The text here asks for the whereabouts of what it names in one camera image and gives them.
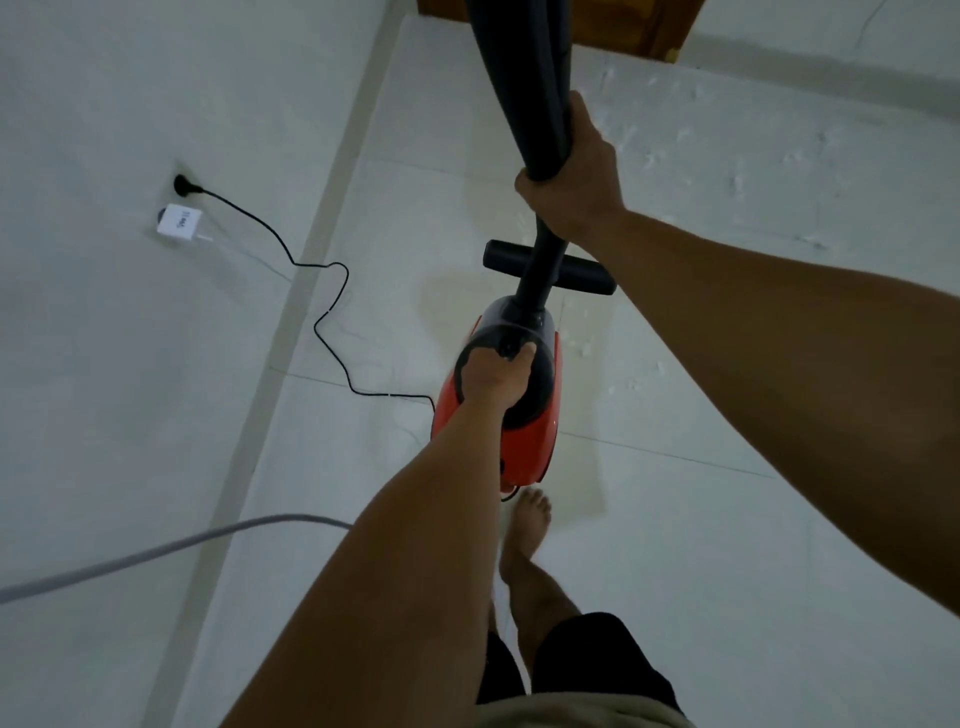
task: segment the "red vacuum cleaner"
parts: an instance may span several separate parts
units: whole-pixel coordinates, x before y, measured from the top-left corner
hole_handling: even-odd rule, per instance
[[[500,107],[531,180],[556,176],[570,152],[569,0],[467,0],[470,26]],[[520,279],[513,296],[490,304],[473,325],[437,401],[431,437],[464,400],[460,374],[477,347],[512,359],[526,342],[537,344],[530,382],[503,418],[500,489],[512,494],[540,482],[557,439],[562,358],[560,336],[546,300],[553,286],[609,296],[616,290],[599,263],[564,255],[566,241],[537,218],[531,248],[491,240],[486,268]]]

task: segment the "gray cable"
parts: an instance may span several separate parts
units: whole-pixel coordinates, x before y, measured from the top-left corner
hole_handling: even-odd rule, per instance
[[[94,564],[89,567],[83,567],[82,569],[65,571],[64,573],[54,574],[53,576],[45,576],[42,579],[25,581],[22,584],[13,584],[9,587],[3,587],[0,589],[0,605],[10,604],[11,602],[19,601],[20,599],[27,599],[31,596],[55,592],[57,589],[71,587],[74,584],[80,584],[81,582],[95,579],[98,576],[106,576],[107,574],[114,573],[115,571],[122,571],[123,569],[129,569],[130,567],[135,567],[139,564],[145,564],[148,561],[153,561],[154,559],[174,553],[175,551],[190,548],[191,546],[202,544],[204,541],[210,541],[211,539],[219,539],[221,536],[229,536],[231,533],[237,533],[238,531],[246,531],[248,528],[256,528],[259,525],[290,521],[325,523],[326,525],[335,525],[338,528],[343,528],[347,531],[349,531],[352,527],[352,523],[337,521],[336,519],[329,519],[326,516],[312,516],[308,513],[280,513],[275,516],[261,516],[257,519],[248,519],[232,525],[211,528],[203,533],[187,536],[185,539],[171,541],[169,544],[154,546],[153,548],[148,548],[145,551],[132,553],[129,556],[121,556],[119,559],[110,559],[109,561],[104,561],[100,564]]]

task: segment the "power cord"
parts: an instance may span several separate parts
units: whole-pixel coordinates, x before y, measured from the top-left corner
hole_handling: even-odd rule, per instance
[[[353,526],[352,523],[329,519],[326,516],[313,516],[308,513],[281,513],[275,516],[262,516],[257,519],[248,519],[219,528],[211,528],[203,533],[187,536],[185,539],[171,541],[169,544],[147,548],[143,551],[132,553],[129,556],[122,556],[119,559],[111,559],[101,562],[100,564],[83,567],[82,569],[65,571],[64,573],[46,576],[42,579],[35,579],[34,581],[26,581],[22,584],[4,587],[0,589],[0,606],[10,604],[13,601],[19,601],[20,599],[27,599],[31,596],[55,592],[57,589],[72,587],[74,584],[80,584],[81,582],[95,579],[98,576],[106,576],[115,571],[122,571],[123,569],[129,569],[130,567],[135,567],[140,564],[146,564],[148,561],[153,561],[161,556],[182,551],[185,548],[202,544],[204,541],[229,536],[231,533],[246,531],[249,528],[256,528],[259,525],[284,522],[325,523],[326,525],[335,525],[345,530],[350,530]]]
[[[433,409],[434,414],[437,413],[437,404],[429,395],[395,394],[393,392],[361,392],[360,390],[356,389],[356,387],[353,386],[353,381],[350,379],[350,372],[347,369],[347,365],[344,364],[343,360],[337,355],[337,352],[335,352],[330,345],[326,343],[326,340],[320,335],[320,332],[317,331],[317,326],[319,326],[320,322],[326,318],[330,311],[333,310],[337,302],[340,301],[340,297],[343,296],[344,290],[347,288],[347,281],[350,279],[350,269],[344,263],[339,261],[334,261],[332,263],[297,263],[294,260],[294,257],[290,255],[290,249],[287,248],[287,244],[283,242],[283,238],[281,238],[272,227],[267,225],[267,223],[251,212],[247,212],[239,205],[235,205],[226,197],[221,197],[216,192],[210,192],[207,189],[203,189],[198,184],[192,183],[184,175],[177,175],[174,178],[174,190],[181,197],[186,197],[192,193],[209,195],[210,197],[220,200],[220,202],[224,203],[225,205],[232,207],[237,212],[246,215],[251,220],[258,222],[273,234],[273,236],[282,246],[283,252],[287,254],[287,258],[290,260],[290,263],[298,268],[323,269],[333,268],[334,266],[343,268],[345,273],[344,282],[340,285],[340,290],[337,292],[337,297],[333,300],[333,303],[330,304],[329,308],[324,311],[323,315],[321,315],[321,317],[314,323],[313,332],[317,335],[317,338],[320,339],[320,343],[323,344],[326,347],[326,350],[333,355],[334,359],[337,360],[340,368],[344,370],[344,374],[347,376],[347,386],[349,387],[350,392],[355,395],[360,395],[361,397],[398,397],[406,400],[427,400],[430,402],[430,406]],[[515,487],[512,493],[501,499],[501,502],[507,502],[513,498],[519,492],[519,490],[519,487]],[[212,539],[219,539],[223,536],[229,536],[233,533],[246,531],[250,528],[257,528],[261,525],[283,522],[324,523],[326,525],[337,526],[338,528],[343,528],[345,530],[350,530],[352,528],[352,523],[337,521],[336,519],[331,519],[327,516],[314,516],[308,513],[281,513],[273,516],[261,516],[260,518],[247,519],[246,521],[240,521],[231,525],[210,528],[203,533],[198,533],[193,536],[187,536],[186,538],[171,541],[168,544],[161,544],[160,546],[147,548],[143,551],[122,556],[118,559],[111,559],[109,561],[93,564],[92,566],[83,567],[81,569],[65,571],[63,573],[54,574],[53,576],[46,576],[40,579],[34,579],[32,581],[25,581],[20,584],[12,584],[9,587],[2,587],[0,588],[0,606],[19,601],[21,599],[28,599],[31,596],[49,594],[50,592],[55,592],[59,589],[80,584],[82,582],[89,581],[90,579],[96,579],[100,576],[106,576],[110,573],[115,573],[117,571],[139,566],[140,564],[146,564],[148,561],[154,561],[162,556],[167,556],[168,554],[182,551],[185,548],[190,548],[191,546],[197,546]]]
[[[353,380],[350,379],[350,372],[347,369],[347,365],[344,364],[343,359],[341,359],[340,356],[337,355],[337,352],[335,352],[333,348],[326,343],[326,339],[324,339],[320,335],[320,332],[317,330],[317,326],[319,326],[320,322],[327,317],[330,311],[333,310],[334,306],[337,305],[337,303],[340,301],[340,297],[344,295],[344,291],[347,289],[347,282],[350,280],[350,269],[347,267],[345,263],[341,263],[339,260],[335,260],[332,263],[297,263],[294,260],[294,257],[290,254],[290,249],[287,247],[287,244],[283,242],[283,238],[280,237],[279,233],[275,231],[270,225],[268,225],[266,222],[258,218],[252,212],[247,212],[245,209],[243,209],[239,205],[232,203],[226,197],[222,197],[221,195],[218,195],[216,192],[211,192],[210,190],[204,189],[198,184],[192,183],[184,175],[177,175],[174,178],[174,191],[177,192],[177,194],[180,195],[181,197],[186,197],[187,195],[192,193],[208,195],[209,197],[219,200],[224,205],[232,207],[240,214],[246,215],[254,222],[259,223],[268,231],[270,231],[273,237],[276,238],[276,241],[280,244],[280,247],[283,248],[283,252],[287,254],[287,259],[290,261],[291,265],[294,265],[298,268],[320,268],[320,269],[333,268],[333,267],[343,268],[345,273],[344,282],[341,283],[340,290],[337,291],[337,296],[335,299],[333,299],[333,303],[331,303],[329,308],[326,311],[324,311],[321,317],[317,319],[316,322],[314,322],[313,332],[316,334],[317,338],[320,339],[320,343],[323,344],[326,347],[326,350],[330,352],[330,354],[333,356],[334,359],[337,360],[337,363],[340,365],[340,368],[344,370],[344,374],[347,376],[347,387],[349,387],[350,392],[352,392],[355,395],[360,395],[361,397],[399,397],[405,400],[427,400],[428,402],[430,402],[430,406],[433,408],[434,414],[437,413],[437,404],[433,401],[433,398],[430,397],[429,395],[407,395],[407,394],[398,394],[394,392],[361,392],[359,389],[353,386]]]

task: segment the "bare foot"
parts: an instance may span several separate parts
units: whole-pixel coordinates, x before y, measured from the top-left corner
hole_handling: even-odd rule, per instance
[[[516,502],[514,515],[503,540],[500,576],[507,581],[517,557],[530,559],[543,542],[550,527],[550,498],[536,488],[524,488]]]

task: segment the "forearm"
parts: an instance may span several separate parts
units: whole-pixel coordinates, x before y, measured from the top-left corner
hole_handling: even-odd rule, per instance
[[[960,301],[627,213],[585,247],[730,422],[878,561],[960,612]]]
[[[466,402],[384,486],[225,725],[463,718],[483,669],[502,416]]]

